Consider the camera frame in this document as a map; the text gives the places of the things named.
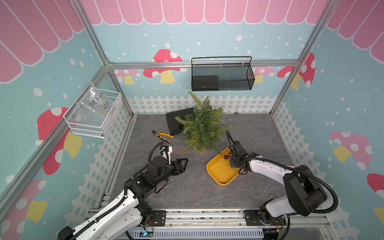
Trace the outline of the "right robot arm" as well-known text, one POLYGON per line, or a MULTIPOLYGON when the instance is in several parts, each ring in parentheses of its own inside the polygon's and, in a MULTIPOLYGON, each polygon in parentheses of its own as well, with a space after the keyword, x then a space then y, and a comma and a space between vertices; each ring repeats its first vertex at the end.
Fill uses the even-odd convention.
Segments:
POLYGON ((247 153, 239 141, 234 141, 226 132, 230 150, 230 166, 239 169, 239 174, 257 173, 273 179, 285 187, 286 195, 263 203, 257 216, 261 224, 271 225, 282 216, 328 214, 337 209, 339 199, 333 188, 313 175, 305 165, 290 167, 264 158, 256 153, 247 153))

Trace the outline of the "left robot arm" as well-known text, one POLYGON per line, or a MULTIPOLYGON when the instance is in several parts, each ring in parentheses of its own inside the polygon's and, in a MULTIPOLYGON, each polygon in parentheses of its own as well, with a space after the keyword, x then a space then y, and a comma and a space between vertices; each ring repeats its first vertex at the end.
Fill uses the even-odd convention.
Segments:
POLYGON ((84 223, 63 228, 59 240, 113 240, 136 226, 152 224, 153 209, 145 201, 161 191, 158 185, 167 184, 170 177, 185 172, 188 159, 171 159, 172 147, 157 143, 149 153, 144 167, 123 184, 121 193, 101 211, 84 223))

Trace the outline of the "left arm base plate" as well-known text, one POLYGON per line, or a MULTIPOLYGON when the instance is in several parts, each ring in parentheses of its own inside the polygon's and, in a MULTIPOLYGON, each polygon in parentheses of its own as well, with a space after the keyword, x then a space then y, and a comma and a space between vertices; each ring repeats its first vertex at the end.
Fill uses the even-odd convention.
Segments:
POLYGON ((164 227, 166 215, 166 211, 152 211, 143 217, 141 225, 145 227, 164 227))

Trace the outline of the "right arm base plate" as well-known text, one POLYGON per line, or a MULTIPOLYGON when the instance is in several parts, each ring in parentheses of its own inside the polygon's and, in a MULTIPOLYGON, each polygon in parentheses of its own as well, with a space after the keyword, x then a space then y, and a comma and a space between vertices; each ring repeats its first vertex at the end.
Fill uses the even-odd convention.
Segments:
POLYGON ((244 210, 243 218, 245 219, 247 226, 283 227, 287 225, 286 218, 284 216, 274 218, 261 210, 244 210))

